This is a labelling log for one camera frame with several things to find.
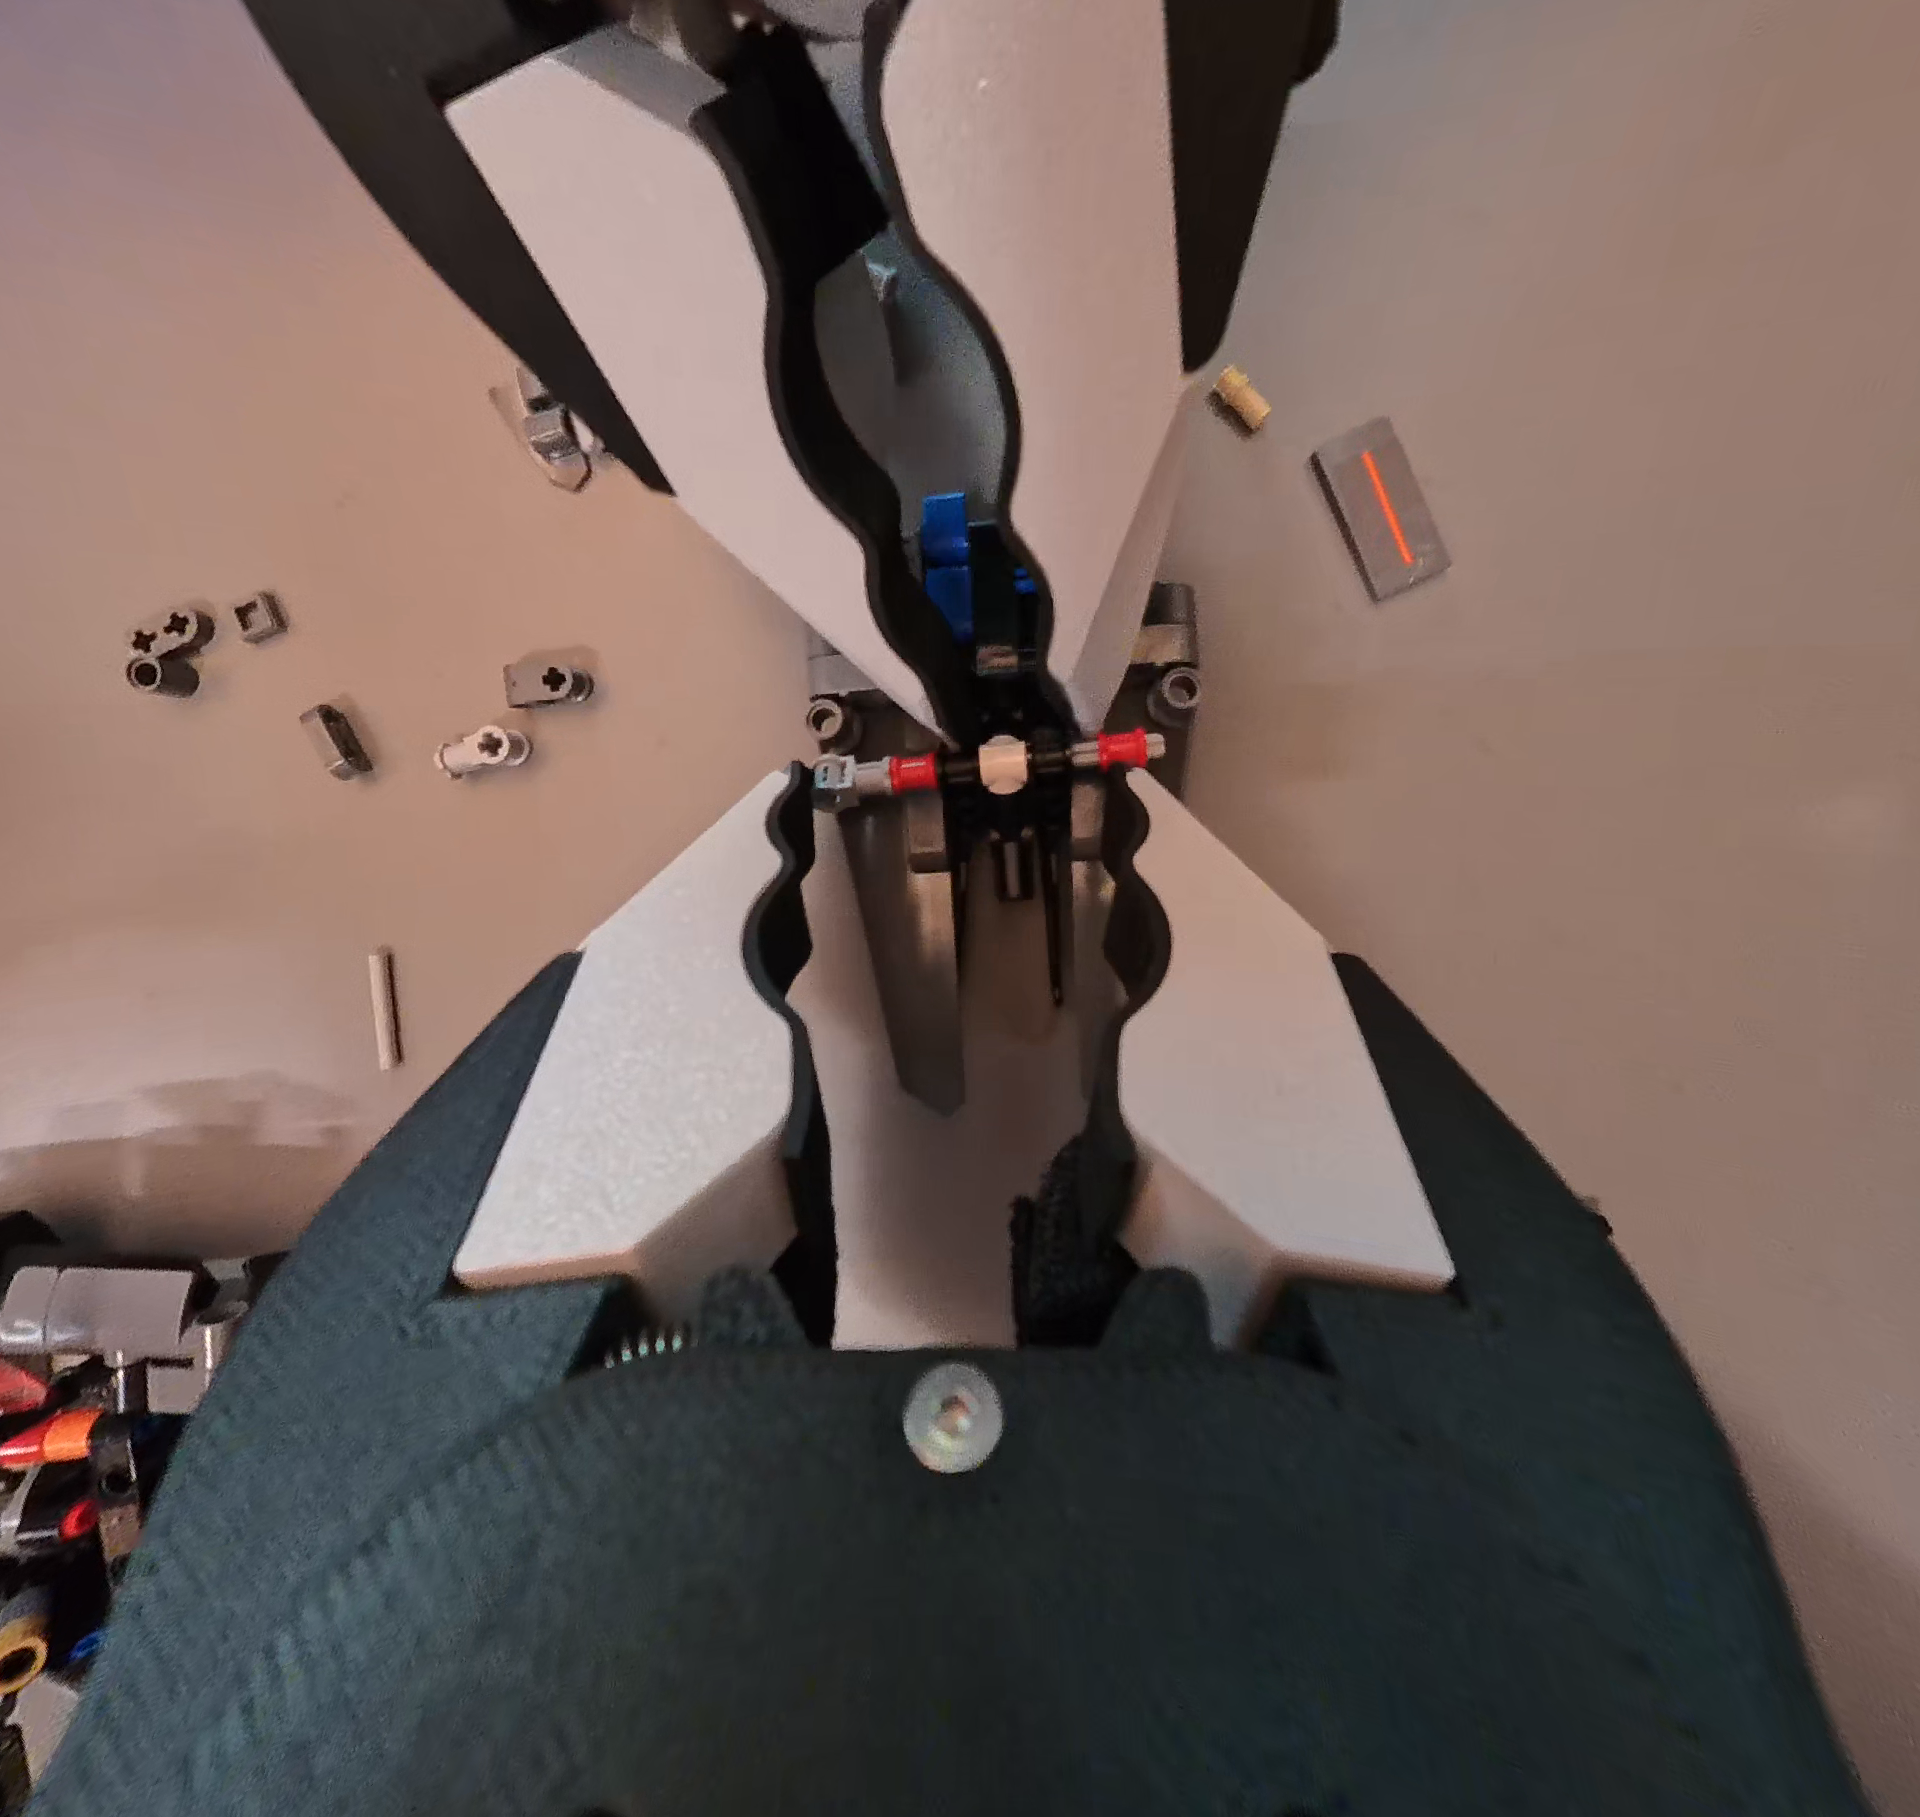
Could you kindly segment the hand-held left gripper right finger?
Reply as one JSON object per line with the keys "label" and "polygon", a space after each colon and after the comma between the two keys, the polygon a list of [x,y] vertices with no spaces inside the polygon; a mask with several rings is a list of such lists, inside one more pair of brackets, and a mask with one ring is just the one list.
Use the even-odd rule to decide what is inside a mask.
{"label": "hand-held left gripper right finger", "polygon": [[1332,947],[1153,777],[1127,788],[1168,947],[1115,1032],[1121,1245],[1193,1277],[1222,1348],[1295,1282],[1443,1292],[1455,1262]]}

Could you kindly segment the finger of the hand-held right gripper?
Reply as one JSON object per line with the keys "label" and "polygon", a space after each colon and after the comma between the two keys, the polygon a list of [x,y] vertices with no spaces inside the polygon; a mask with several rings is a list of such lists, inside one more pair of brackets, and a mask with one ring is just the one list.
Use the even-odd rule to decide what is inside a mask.
{"label": "finger of the hand-held right gripper", "polygon": [[708,73],[627,27],[443,110],[683,508],[948,744],[983,701],[908,540],[974,485],[985,384],[793,30]]}
{"label": "finger of the hand-held right gripper", "polygon": [[916,239],[1011,382],[1050,673],[1112,700],[1187,432],[1165,0],[906,0],[879,114]]}

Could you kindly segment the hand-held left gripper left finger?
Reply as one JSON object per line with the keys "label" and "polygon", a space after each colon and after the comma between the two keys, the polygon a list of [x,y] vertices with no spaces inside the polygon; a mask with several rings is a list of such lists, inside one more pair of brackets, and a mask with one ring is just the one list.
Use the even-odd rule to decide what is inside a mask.
{"label": "hand-held left gripper left finger", "polygon": [[811,786],[753,786],[577,947],[459,1285],[623,1279],[691,1323],[709,1277],[755,1270],[809,1342],[833,1338],[832,1144],[792,1001],[812,955]]}

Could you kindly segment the grey winged brick assembly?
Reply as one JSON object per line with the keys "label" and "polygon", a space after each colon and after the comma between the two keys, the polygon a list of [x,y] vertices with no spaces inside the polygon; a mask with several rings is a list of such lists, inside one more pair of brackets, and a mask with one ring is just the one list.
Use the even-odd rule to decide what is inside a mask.
{"label": "grey winged brick assembly", "polygon": [[1039,903],[1046,1001],[1072,1013],[1082,1091],[1124,991],[1104,956],[1114,883],[1102,861],[1109,782],[1151,771],[1179,794],[1201,701],[1198,599],[1151,583],[1115,697],[1094,732],[1066,727],[1039,692],[1039,587],[999,525],[970,519],[957,493],[922,505],[917,565],[952,638],[971,653],[971,696],[999,751],[943,749],[876,679],[809,635],[806,729],[832,777],[814,806],[833,814],[871,952],[900,1084],[952,1113],[965,1096],[962,979],[970,892]]}

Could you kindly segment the grey tile with orange stripe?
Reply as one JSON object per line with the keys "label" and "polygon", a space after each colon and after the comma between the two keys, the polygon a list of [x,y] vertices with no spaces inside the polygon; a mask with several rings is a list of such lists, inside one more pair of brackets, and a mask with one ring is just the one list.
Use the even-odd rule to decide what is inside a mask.
{"label": "grey tile with orange stripe", "polygon": [[1450,549],[1391,416],[1326,440],[1308,471],[1374,605],[1449,571]]}

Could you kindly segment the dark grey double connector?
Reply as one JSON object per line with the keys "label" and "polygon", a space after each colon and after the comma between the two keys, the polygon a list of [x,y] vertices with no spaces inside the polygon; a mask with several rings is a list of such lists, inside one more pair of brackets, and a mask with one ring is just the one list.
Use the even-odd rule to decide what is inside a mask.
{"label": "dark grey double connector", "polygon": [[198,657],[217,618],[203,605],[160,612],[127,632],[125,683],[138,696],[190,700],[201,692]]}

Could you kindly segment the toy brick car chassis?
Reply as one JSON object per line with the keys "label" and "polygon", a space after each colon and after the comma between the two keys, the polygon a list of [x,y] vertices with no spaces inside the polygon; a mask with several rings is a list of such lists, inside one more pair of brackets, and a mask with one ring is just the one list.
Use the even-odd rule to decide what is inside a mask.
{"label": "toy brick car chassis", "polygon": [[108,1254],[5,1214],[5,1715],[102,1646],[181,1437],[285,1258]]}

